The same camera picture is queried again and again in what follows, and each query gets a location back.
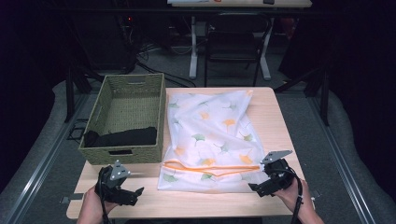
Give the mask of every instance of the black fabric in basket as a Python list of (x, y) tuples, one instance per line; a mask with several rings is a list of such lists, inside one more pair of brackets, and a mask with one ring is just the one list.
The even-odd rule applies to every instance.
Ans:
[(102, 136), (97, 132), (87, 131), (84, 138), (85, 147), (150, 146), (156, 144), (157, 130), (154, 127), (148, 127)]

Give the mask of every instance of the leaf print bag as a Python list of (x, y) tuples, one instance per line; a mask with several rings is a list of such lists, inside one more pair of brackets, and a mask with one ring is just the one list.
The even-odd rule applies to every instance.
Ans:
[(203, 193), (252, 192), (248, 183), (268, 179), (264, 151), (246, 110), (253, 91), (170, 96), (171, 135), (159, 190)]

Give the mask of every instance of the chair backrest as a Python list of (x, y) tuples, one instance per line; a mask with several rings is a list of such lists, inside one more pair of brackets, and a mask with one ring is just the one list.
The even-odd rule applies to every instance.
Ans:
[(220, 13), (206, 23), (206, 34), (223, 33), (263, 33), (266, 36), (271, 28), (271, 20), (260, 13), (227, 12)]

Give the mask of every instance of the white table leg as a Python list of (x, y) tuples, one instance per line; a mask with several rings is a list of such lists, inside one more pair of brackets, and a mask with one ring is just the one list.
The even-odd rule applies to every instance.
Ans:
[(197, 78), (197, 36), (195, 33), (195, 17), (191, 17), (191, 63), (190, 63), (190, 79)]
[(264, 77), (264, 80), (271, 80), (271, 75), (270, 75), (270, 70), (268, 69), (268, 64), (267, 61), (265, 60), (265, 52), (267, 51), (268, 47), (268, 42), (270, 41), (272, 33), (272, 26), (270, 31), (268, 32), (268, 35), (265, 37), (264, 40), (264, 47), (262, 49), (262, 58), (260, 59), (260, 66), (262, 67), (262, 76)]

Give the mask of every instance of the orange trim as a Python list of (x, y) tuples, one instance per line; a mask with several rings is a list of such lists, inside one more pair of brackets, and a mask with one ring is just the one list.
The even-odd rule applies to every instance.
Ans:
[[(213, 175), (213, 176), (240, 174), (240, 173), (244, 173), (244, 172), (254, 171), (254, 170), (259, 170), (260, 169), (259, 165), (254, 165), (254, 166), (243, 166), (243, 165), (238, 165), (238, 166), (209, 166), (209, 167), (193, 168), (193, 167), (186, 167), (180, 161), (165, 161), (163, 163), (163, 166), (167, 167), (167, 168), (170, 168), (170, 169), (179, 170), (179, 171), (191, 171), (191, 172), (209, 174), (209, 175)], [(211, 173), (211, 172), (207, 171), (207, 170), (227, 170), (227, 169), (234, 169), (234, 170), (235, 169), (239, 169), (239, 170), (242, 170), (242, 171), (226, 172), (226, 173), (221, 174), (221, 175), (216, 175), (214, 173)]]

